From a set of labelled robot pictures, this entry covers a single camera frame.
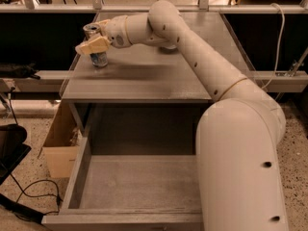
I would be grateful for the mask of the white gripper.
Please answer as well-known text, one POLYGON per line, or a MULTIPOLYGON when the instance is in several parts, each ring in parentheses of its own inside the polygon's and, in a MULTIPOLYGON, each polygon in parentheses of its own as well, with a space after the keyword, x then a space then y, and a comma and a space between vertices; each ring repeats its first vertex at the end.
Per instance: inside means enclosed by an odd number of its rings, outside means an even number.
POLYGON ((130 42, 126 30, 127 15, 121 15, 112 19, 96 21, 96 24, 101 30, 105 29, 108 37, 94 35, 86 41, 83 41, 75 47, 75 50, 80 55, 90 55, 101 52, 106 52, 109 47, 126 48, 130 47, 130 42))

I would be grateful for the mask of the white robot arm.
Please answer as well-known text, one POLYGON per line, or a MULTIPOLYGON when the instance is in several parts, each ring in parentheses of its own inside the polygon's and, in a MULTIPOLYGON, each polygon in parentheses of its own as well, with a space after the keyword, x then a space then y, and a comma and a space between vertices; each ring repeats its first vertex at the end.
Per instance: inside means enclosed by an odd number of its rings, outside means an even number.
POLYGON ((142 15, 98 22, 80 55, 142 43, 178 49, 213 99, 196 130, 204 231, 289 231, 276 147, 286 130, 280 105, 185 22, 168 1, 142 15))

